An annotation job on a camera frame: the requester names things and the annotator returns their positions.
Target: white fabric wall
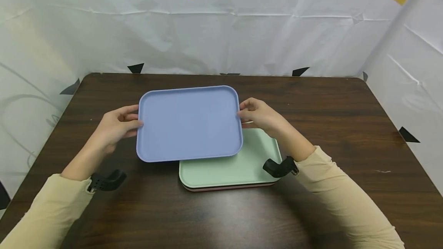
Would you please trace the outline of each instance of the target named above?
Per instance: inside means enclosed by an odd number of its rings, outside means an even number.
[[[443,0],[411,0],[364,69],[391,120],[443,194]]]
[[[401,9],[394,0],[0,0],[0,181],[12,197],[89,72],[144,63],[142,73],[354,76]]]

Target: beige sleeve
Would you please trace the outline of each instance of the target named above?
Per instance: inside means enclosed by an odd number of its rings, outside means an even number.
[[[83,213],[93,194],[91,180],[74,181],[50,176],[29,211],[0,244],[0,249],[59,248],[72,223]]]
[[[298,181],[338,219],[356,249],[403,249],[395,228],[372,199],[316,146],[298,162]]]

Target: black clip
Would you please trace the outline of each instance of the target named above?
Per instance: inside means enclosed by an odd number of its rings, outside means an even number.
[[[294,159],[287,156],[281,164],[277,164],[272,159],[268,159],[265,164],[263,164],[263,170],[271,174],[274,178],[282,178],[286,174],[294,171],[295,174],[298,173],[297,165],[295,165]]]
[[[88,191],[114,191],[125,181],[126,173],[122,170],[116,169],[107,178],[94,173],[91,176],[91,184]]]

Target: forearm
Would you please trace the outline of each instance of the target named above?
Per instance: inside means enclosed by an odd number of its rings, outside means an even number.
[[[90,183],[89,179],[74,181],[60,174],[50,176],[0,249],[58,248],[93,196],[87,191]]]
[[[304,161],[315,151],[314,145],[289,123],[287,127],[280,129],[276,136],[279,145],[285,148],[296,162]]]
[[[83,181],[91,177],[105,158],[102,149],[90,146],[88,143],[64,168],[61,176],[66,179]]]
[[[320,147],[298,162],[297,180],[337,218],[355,248],[404,248],[399,235],[370,197]]]

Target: dark brown table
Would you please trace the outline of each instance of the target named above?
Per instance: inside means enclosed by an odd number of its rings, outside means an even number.
[[[442,248],[443,199],[362,80],[99,73],[84,78],[12,199],[0,240],[103,113],[135,104],[147,91],[212,85],[232,86],[240,100],[266,101],[321,145],[376,202],[407,248]],[[335,220],[291,176],[271,187],[192,193],[178,180],[178,162],[144,163],[135,145],[123,140],[102,164],[102,174],[120,168],[128,178],[118,190],[94,196],[62,248],[346,248]]]

